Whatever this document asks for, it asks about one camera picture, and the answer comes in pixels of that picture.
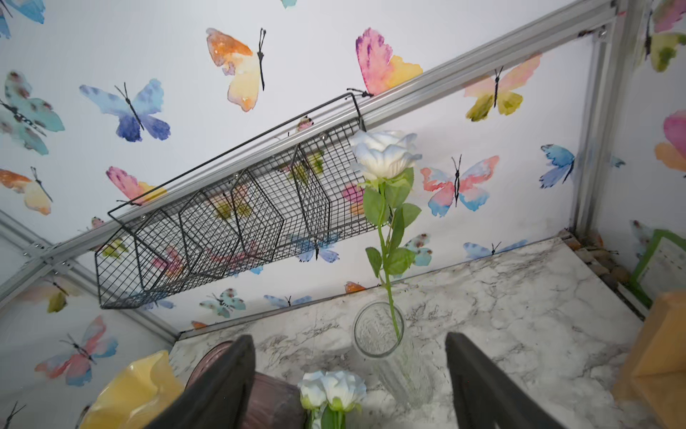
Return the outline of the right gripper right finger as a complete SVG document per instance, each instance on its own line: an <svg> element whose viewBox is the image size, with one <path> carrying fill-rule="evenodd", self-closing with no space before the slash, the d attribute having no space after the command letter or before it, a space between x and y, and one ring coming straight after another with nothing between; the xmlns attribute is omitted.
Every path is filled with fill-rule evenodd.
<svg viewBox="0 0 686 429"><path fill-rule="evenodd" d="M460 428L560 428L466 335L446 337L454 409Z"/></svg>

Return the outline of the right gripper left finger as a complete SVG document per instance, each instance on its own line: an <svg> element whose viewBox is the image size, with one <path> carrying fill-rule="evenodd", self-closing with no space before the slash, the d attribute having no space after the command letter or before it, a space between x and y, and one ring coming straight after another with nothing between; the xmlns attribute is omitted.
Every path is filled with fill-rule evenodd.
<svg viewBox="0 0 686 429"><path fill-rule="evenodd" d="M255 380L255 345L242 335L148 429L240 428Z"/></svg>

